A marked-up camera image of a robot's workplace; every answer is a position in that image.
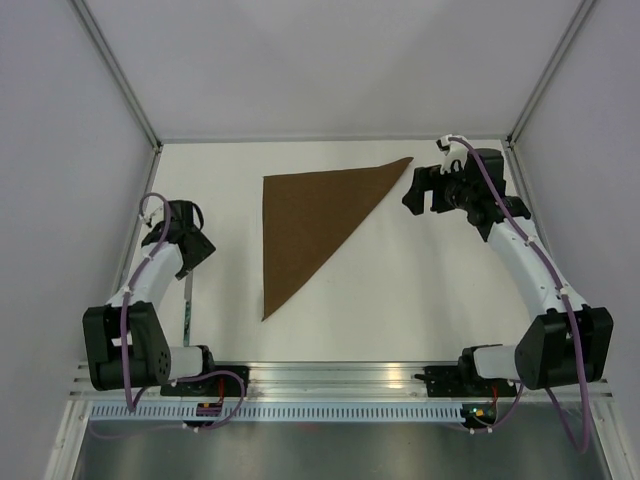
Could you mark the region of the green handled table knife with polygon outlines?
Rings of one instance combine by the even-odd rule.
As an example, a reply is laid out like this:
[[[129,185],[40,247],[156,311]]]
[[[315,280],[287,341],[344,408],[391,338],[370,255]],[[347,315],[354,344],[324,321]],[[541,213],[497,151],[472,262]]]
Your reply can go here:
[[[192,294],[193,294],[193,273],[190,272],[184,280],[184,322],[183,322],[183,346],[190,345],[191,337],[191,317],[192,317]]]

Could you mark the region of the brown cloth napkin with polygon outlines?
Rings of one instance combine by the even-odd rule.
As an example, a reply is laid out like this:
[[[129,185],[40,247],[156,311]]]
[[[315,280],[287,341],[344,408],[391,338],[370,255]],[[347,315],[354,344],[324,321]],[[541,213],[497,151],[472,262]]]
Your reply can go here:
[[[384,200],[413,159],[263,179],[263,317],[294,296]]]

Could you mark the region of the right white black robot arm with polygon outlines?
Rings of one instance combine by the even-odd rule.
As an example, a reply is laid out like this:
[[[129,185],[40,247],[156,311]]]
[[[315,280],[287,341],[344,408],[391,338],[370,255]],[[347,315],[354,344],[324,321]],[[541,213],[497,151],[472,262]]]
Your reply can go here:
[[[443,163],[415,169],[403,205],[413,215],[465,212],[501,259],[531,318],[515,345],[465,349],[456,371],[459,388],[478,395],[493,379],[519,381],[530,390],[601,380],[612,316],[604,307],[590,306],[560,273],[525,202],[506,192],[502,154],[474,149],[461,137],[443,137],[437,146]]]

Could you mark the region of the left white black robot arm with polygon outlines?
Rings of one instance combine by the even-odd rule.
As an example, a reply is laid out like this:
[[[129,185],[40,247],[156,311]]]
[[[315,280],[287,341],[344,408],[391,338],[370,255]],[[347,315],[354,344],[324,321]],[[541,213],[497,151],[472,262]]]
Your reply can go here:
[[[202,231],[204,217],[188,200],[168,202],[168,219],[143,238],[142,261],[103,306],[83,315],[90,379],[98,391],[155,387],[183,377],[195,395],[206,396],[218,384],[206,347],[171,347],[158,318],[170,284],[187,277],[208,259],[215,246]]]

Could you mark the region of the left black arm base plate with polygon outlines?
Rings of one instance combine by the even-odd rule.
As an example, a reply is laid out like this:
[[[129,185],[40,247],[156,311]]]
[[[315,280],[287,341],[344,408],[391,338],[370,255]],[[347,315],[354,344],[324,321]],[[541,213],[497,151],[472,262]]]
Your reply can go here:
[[[213,368],[217,375],[204,380],[174,381],[160,388],[163,397],[240,397],[241,388],[236,377],[242,380],[244,388],[250,383],[248,365],[222,364]]]

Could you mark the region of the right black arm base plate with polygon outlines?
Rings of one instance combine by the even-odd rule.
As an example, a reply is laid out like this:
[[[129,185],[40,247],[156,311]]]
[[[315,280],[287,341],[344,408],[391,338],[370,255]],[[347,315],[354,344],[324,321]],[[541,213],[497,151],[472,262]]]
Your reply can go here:
[[[422,382],[429,398],[514,398],[517,389],[504,379],[465,377],[456,366],[426,366],[413,378]]]

